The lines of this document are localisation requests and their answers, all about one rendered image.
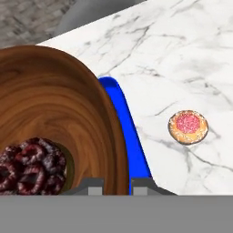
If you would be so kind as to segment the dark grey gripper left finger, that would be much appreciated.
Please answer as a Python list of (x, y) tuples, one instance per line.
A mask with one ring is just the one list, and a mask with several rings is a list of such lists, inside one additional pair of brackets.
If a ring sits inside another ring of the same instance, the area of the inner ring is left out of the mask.
[(102, 196), (104, 194), (104, 179), (99, 177), (83, 178), (78, 187), (63, 192), (65, 196)]

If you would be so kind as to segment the blue tray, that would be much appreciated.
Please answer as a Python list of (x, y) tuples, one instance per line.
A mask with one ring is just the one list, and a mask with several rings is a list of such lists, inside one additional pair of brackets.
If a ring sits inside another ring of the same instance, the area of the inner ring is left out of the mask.
[(118, 82), (112, 77), (101, 77), (99, 82), (111, 98), (121, 123), (127, 146), (129, 194), (133, 196), (131, 194), (131, 179), (150, 177), (150, 171), (137, 136), (132, 116), (127, 106), (127, 101)]

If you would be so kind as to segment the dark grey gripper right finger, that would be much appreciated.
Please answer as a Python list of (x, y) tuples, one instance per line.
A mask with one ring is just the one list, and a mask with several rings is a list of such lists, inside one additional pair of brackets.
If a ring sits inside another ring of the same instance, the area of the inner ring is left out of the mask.
[(163, 189), (162, 187), (158, 187), (150, 177), (132, 178), (131, 194), (133, 196), (175, 196), (175, 193)]

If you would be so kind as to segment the pink frosted cupcake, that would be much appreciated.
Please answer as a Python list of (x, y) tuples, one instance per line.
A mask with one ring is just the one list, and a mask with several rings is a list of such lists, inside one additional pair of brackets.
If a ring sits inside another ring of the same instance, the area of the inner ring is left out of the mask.
[(169, 134), (182, 145), (193, 145), (208, 134), (207, 120), (194, 110), (176, 112), (167, 123)]

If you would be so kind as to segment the brown wooden bowl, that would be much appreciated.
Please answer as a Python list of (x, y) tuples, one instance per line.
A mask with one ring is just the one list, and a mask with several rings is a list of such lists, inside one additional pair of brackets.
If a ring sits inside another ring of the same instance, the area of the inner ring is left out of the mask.
[(32, 137), (73, 157), (77, 187), (104, 179), (106, 195), (128, 193), (127, 149), (117, 112), (95, 75), (73, 56), (46, 46), (0, 49), (0, 151)]

